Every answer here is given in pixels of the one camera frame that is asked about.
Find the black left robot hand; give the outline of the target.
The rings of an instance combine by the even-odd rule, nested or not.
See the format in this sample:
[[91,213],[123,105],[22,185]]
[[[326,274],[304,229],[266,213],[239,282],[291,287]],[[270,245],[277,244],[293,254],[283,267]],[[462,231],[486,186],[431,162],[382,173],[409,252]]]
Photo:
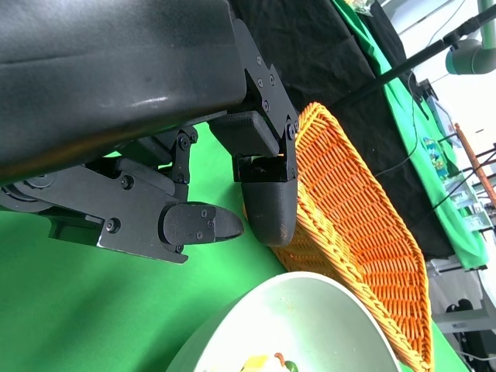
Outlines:
[[298,116],[228,2],[1,3],[1,206],[52,238],[182,264],[241,236],[234,212],[188,200],[201,122],[255,237],[288,245]]

